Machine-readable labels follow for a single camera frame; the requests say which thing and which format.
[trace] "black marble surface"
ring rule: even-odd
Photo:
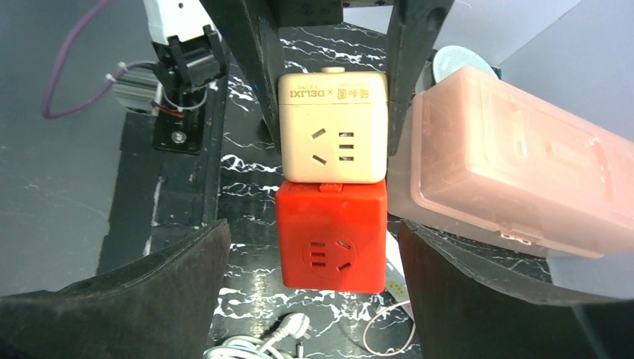
[[[383,70],[386,38],[352,25],[288,28],[282,31],[287,72],[318,72],[326,66]],[[233,241],[229,268],[218,299],[208,345],[238,334],[259,336],[284,313],[308,314],[316,330],[304,345],[311,358],[373,358],[361,335],[368,320],[393,304],[389,294],[287,289],[282,285],[277,249],[274,196],[283,181],[281,157],[261,120],[259,103],[235,65],[231,67],[221,156],[218,217],[227,218]],[[400,220],[389,219],[396,236]],[[439,233],[502,266],[550,282],[546,261]],[[375,350],[400,347],[411,322],[394,310],[375,325],[369,343]],[[293,342],[286,342],[293,349]],[[399,358],[420,358],[417,338]]]

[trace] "robotic arm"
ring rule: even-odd
[[[206,88],[227,73],[221,36],[200,0],[144,0],[144,5],[158,57],[152,70],[162,92],[154,104],[161,109],[154,147],[199,153]]]

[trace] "power cube socket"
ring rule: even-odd
[[[387,169],[387,79],[380,72],[282,76],[284,176],[303,183],[377,183]]]
[[[275,194],[282,280],[289,288],[385,289],[387,190],[284,181]]]

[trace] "white cable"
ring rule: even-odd
[[[390,310],[394,310],[398,307],[402,307],[409,303],[410,301],[402,301],[400,303],[390,305],[389,307],[385,307],[384,309],[379,310],[379,312],[376,314],[376,316],[374,316],[374,318],[370,319],[370,321],[368,322],[368,325],[366,325],[366,329],[363,331],[363,346],[366,347],[366,350],[368,352],[371,352],[372,354],[377,355],[379,357],[392,357],[393,355],[404,353],[405,350],[407,350],[407,348],[410,347],[410,344],[412,343],[412,339],[414,338],[414,334],[416,333],[416,323],[414,323],[414,325],[412,326],[412,331],[410,332],[410,337],[407,338],[407,342],[405,342],[405,344],[397,351],[394,351],[391,353],[375,352],[374,350],[370,349],[366,340],[366,335],[368,334],[368,330],[370,329],[370,326],[372,326],[372,323],[376,322],[378,317],[382,316],[386,312],[389,312]]]
[[[310,335],[310,320],[306,314],[292,313],[284,318],[280,327],[266,341],[248,335],[230,337],[221,345],[207,349],[203,353],[204,359],[301,359],[304,347],[298,346],[298,356],[280,352],[273,345],[291,336],[295,339],[306,338]]]
[[[196,108],[199,108],[200,106],[205,104],[205,102],[207,101],[207,91],[205,91],[205,93],[203,95],[203,99],[199,103],[197,103],[196,105],[193,105],[193,106],[189,106],[189,107],[179,106],[176,103],[172,102],[172,100],[169,97],[167,97],[167,94],[165,93],[165,90],[163,90],[163,97],[165,98],[165,101],[167,101],[167,103],[169,103],[170,105],[175,107],[178,112],[183,112],[184,110],[191,111],[191,110],[195,110]]]

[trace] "power cord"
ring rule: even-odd
[[[292,313],[284,317],[280,327],[266,340],[248,335],[230,337],[221,345],[205,350],[204,359],[301,359],[304,347],[298,344],[296,357],[280,352],[273,345],[286,337],[310,339],[310,319],[304,313]]]
[[[62,69],[64,68],[64,64],[66,63],[66,59],[68,58],[68,54],[70,52],[70,48],[77,40],[79,34],[86,28],[86,26],[93,20],[93,18],[100,13],[103,9],[105,9],[113,0],[102,0],[99,4],[95,5],[88,13],[86,13],[73,27],[73,29],[68,33],[64,43],[62,44],[60,51],[58,53],[57,59],[55,60],[55,65],[53,67],[53,73],[51,74],[51,79],[49,81],[49,86],[46,89],[46,93],[44,94],[44,100],[42,101],[42,116],[47,120],[54,120],[56,118],[64,117],[69,114],[74,114],[77,111],[81,111],[84,108],[87,108],[93,102],[101,99],[107,92],[110,90],[112,85],[120,79],[123,75],[125,75],[128,71],[133,70],[135,68],[144,68],[144,69],[152,69],[152,62],[149,61],[139,61],[133,62],[130,64],[120,63],[120,69],[114,75],[108,74],[106,75],[107,82],[102,87],[102,89],[97,92],[90,99],[86,100],[84,103],[77,105],[72,108],[68,108],[67,110],[60,111],[58,113],[51,113],[51,104],[53,101],[53,95],[55,94],[55,89],[58,86]]]
[[[404,353],[410,347],[410,344],[412,343],[412,339],[414,338],[414,334],[416,333],[416,323],[414,323],[414,325],[412,326],[412,331],[410,332],[410,336],[407,338],[407,341],[405,342],[405,344],[399,350],[396,350],[394,352],[390,352],[390,353],[375,352],[374,350],[372,350],[368,346],[368,342],[366,340],[366,335],[368,334],[368,330],[372,326],[372,323],[376,322],[376,320],[380,316],[384,315],[385,313],[389,312],[390,310],[394,310],[396,308],[400,308],[400,307],[402,307],[402,306],[404,306],[406,304],[409,304],[409,303],[410,303],[410,301],[402,301],[400,303],[397,303],[397,304],[394,304],[394,305],[390,305],[389,307],[385,307],[383,310],[379,310],[379,312],[376,314],[376,316],[374,316],[374,318],[370,319],[370,321],[368,322],[368,325],[366,325],[366,329],[363,330],[363,346],[366,347],[366,350],[368,352],[371,352],[372,354],[377,355],[378,357],[392,357],[394,355]]]

